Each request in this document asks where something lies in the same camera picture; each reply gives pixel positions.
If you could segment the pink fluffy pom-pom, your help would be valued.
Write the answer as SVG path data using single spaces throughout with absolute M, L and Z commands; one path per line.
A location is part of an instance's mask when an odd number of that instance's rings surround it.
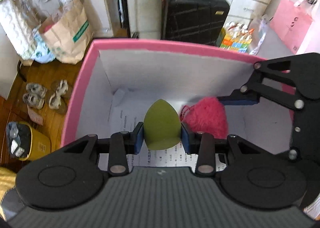
M 180 120 L 193 132 L 206 132 L 217 139 L 228 135 L 225 107 L 216 97 L 205 97 L 192 106 L 185 105 Z

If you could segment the green teardrop makeup sponge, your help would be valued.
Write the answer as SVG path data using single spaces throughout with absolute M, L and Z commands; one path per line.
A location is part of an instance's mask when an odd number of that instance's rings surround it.
M 181 121 L 176 110 L 159 99 L 150 106 L 144 121 L 144 141 L 149 150 L 165 150 L 180 143 Z

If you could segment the pink paper gift bag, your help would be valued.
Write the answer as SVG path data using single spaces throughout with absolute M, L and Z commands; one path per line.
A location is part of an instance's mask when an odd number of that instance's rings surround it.
M 292 0 L 280 0 L 270 21 L 270 28 L 293 53 L 298 51 L 314 22 L 312 12 Z

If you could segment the pink cardboard box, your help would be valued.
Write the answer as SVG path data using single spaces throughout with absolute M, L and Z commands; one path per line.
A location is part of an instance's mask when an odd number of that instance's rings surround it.
M 88 135 L 108 138 L 132 131 L 149 107 L 164 99 L 177 112 L 204 97 L 228 96 L 242 87 L 263 58 L 216 47 L 160 40 L 94 40 L 73 86 L 61 147 Z M 264 98 L 257 105 L 226 106 L 229 134 L 277 154 L 289 149 L 291 112 Z M 191 167 L 181 143 L 127 156 L 133 166 Z

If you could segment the grey slipper far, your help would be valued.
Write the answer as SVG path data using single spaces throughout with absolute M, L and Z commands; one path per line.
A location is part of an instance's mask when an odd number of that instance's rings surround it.
M 72 92 L 73 87 L 69 85 L 66 79 L 60 79 L 53 82 L 47 93 L 49 108 L 58 114 L 65 115 L 67 112 L 65 99 L 70 99 Z

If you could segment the grey slipper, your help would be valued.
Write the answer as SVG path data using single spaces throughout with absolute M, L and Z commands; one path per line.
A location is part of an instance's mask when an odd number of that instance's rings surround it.
M 37 83 L 28 83 L 25 89 L 27 92 L 23 95 L 23 102 L 30 108 L 41 110 L 48 89 Z
M 60 79 L 53 82 L 47 93 L 49 108 L 58 114 L 65 115 L 67 112 L 65 99 L 70 99 L 72 92 L 73 87 L 69 85 L 66 79 Z

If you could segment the yellow waste bin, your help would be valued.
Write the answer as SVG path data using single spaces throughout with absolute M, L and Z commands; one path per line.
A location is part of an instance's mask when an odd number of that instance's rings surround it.
M 9 155 L 20 161 L 35 161 L 51 153 L 50 139 L 27 122 L 9 122 L 6 127 Z

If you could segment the grey slipper near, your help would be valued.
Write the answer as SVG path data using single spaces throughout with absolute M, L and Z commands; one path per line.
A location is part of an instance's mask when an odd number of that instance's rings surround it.
M 27 92 L 23 95 L 23 102 L 30 108 L 41 110 L 48 89 L 37 83 L 28 83 L 25 89 Z

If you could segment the black hard-shell suitcase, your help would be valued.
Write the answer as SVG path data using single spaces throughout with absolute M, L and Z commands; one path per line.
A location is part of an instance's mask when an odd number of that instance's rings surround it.
M 226 0 L 162 0 L 161 39 L 216 46 L 229 9 Z

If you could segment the brown paper bag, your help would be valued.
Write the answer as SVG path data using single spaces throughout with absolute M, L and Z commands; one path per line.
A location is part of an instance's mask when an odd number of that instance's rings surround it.
M 58 61 L 77 64 L 85 55 L 93 30 L 81 1 L 72 0 L 41 24 L 39 34 Z

